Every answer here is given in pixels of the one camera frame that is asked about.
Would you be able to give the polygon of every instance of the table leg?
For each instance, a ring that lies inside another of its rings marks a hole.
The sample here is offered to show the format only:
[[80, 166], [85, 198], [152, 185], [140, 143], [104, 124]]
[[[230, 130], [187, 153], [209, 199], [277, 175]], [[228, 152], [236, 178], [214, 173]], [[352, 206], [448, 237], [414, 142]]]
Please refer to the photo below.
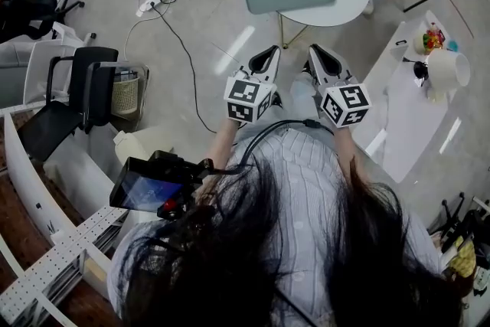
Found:
[[289, 42], [284, 42], [284, 27], [283, 27], [283, 16], [278, 12], [277, 13], [279, 19], [279, 31], [281, 32], [281, 45], [283, 49], [288, 49], [288, 47], [307, 29], [309, 25], [306, 25], [303, 29], [299, 31], [299, 33], [292, 38]]

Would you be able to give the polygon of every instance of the tiled floor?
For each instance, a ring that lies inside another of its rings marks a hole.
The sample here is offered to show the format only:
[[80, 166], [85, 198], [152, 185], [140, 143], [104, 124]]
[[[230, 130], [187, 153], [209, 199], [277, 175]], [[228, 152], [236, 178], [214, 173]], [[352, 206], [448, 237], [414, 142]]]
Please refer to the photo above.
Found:
[[[122, 51], [129, 29], [139, 20], [137, 0], [84, 1], [86, 7], [68, 17], [69, 25], [75, 27], [81, 37], [94, 31], [98, 34], [97, 44]], [[374, 179], [392, 185], [423, 221], [430, 224], [444, 198], [451, 200], [460, 191], [468, 196], [487, 198], [490, 2], [432, 0], [404, 15], [403, 6], [414, 1], [376, 0], [375, 13], [369, 18], [361, 15], [335, 28], [312, 28], [290, 49], [283, 51], [277, 83], [281, 90], [289, 89], [305, 62], [306, 48], [312, 43], [333, 48], [346, 58], [362, 80], [399, 23], [432, 10], [470, 60], [470, 84], [456, 94], [437, 134], [400, 184], [394, 184], [376, 165], [367, 163]], [[227, 76], [254, 54], [279, 43], [276, 16], [251, 15], [244, 0], [178, 0], [165, 17], [181, 35], [193, 57], [200, 112], [206, 123], [216, 129], [224, 115], [222, 93]], [[290, 36], [300, 26], [287, 21], [285, 28], [286, 35]], [[213, 136], [196, 117], [191, 68], [177, 39], [162, 21], [144, 22], [133, 31], [127, 54], [129, 59], [142, 61], [152, 69], [141, 125], [165, 127], [180, 155], [195, 161], [202, 159]], [[461, 126], [440, 154], [439, 149], [457, 119], [462, 121]]]

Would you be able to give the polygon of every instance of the wicker basket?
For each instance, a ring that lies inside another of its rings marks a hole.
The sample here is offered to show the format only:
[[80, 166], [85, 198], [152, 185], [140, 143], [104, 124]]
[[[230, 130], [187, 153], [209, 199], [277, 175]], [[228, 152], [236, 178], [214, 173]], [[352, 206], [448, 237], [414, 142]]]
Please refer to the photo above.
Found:
[[139, 77], [121, 82], [114, 82], [112, 114], [126, 116], [138, 110]]

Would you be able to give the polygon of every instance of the white chair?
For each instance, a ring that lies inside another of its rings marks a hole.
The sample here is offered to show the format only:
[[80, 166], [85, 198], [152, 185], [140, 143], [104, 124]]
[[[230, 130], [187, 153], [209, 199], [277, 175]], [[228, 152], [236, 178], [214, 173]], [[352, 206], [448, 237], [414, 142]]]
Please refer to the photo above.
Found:
[[[80, 40], [75, 30], [54, 22], [53, 30], [58, 33], [55, 40], [38, 41], [34, 44], [24, 83], [23, 104], [33, 103], [45, 98], [47, 73], [50, 60], [55, 56], [72, 56], [79, 47], [86, 47], [91, 36]], [[56, 98], [66, 97], [70, 86], [71, 66], [56, 67], [53, 75], [52, 93]]]

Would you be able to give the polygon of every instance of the floor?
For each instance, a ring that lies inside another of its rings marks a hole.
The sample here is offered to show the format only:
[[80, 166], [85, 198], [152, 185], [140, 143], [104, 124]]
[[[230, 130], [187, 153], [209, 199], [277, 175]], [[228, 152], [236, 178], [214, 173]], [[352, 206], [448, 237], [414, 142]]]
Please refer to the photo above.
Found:
[[[96, 32], [96, 44], [122, 52], [129, 29], [139, 20], [138, 0], [84, 1], [86, 7], [71, 13], [68, 24], [81, 37]], [[361, 15], [346, 25], [307, 31], [290, 49], [283, 51], [276, 82], [282, 91], [289, 89], [293, 77], [305, 63], [306, 48], [312, 43], [333, 48], [345, 57], [357, 78], [363, 80], [399, 23], [432, 10], [470, 60], [470, 84], [456, 94], [437, 134], [400, 184], [394, 184], [367, 160], [372, 178], [393, 186], [429, 225], [440, 212], [444, 198], [451, 201], [460, 191], [469, 197], [487, 198], [490, 2], [432, 0], [404, 14], [403, 6], [414, 1], [376, 0], [375, 13], [369, 18]], [[212, 129], [217, 129], [224, 116], [222, 94], [226, 78], [254, 54], [279, 43], [276, 16], [251, 15], [244, 0], [178, 0], [165, 17], [181, 35], [194, 60], [201, 116]], [[286, 36], [292, 37], [299, 28], [287, 21]], [[160, 20], [141, 23], [129, 40], [127, 56], [149, 65], [152, 70], [140, 126], [165, 128], [181, 156], [194, 161], [202, 159], [213, 135], [196, 116], [191, 68], [177, 39]], [[458, 119], [460, 127], [439, 153]]]

